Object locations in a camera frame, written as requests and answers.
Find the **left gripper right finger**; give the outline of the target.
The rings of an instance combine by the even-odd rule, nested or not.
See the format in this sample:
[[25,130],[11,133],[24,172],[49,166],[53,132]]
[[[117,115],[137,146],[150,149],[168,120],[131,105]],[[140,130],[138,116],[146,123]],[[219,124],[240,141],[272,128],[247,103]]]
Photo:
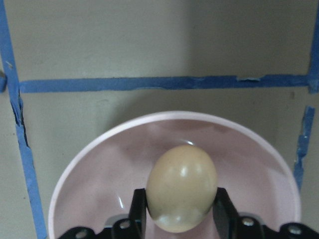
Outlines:
[[234,239],[239,214],[225,188],[217,188],[212,213],[219,238]]

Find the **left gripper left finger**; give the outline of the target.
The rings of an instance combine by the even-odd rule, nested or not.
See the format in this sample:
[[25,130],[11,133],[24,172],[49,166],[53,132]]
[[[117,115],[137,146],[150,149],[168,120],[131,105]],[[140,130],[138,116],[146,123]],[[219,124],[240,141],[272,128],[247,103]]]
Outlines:
[[135,189],[129,211],[130,229],[134,239],[144,239],[147,223],[147,198],[144,188]]

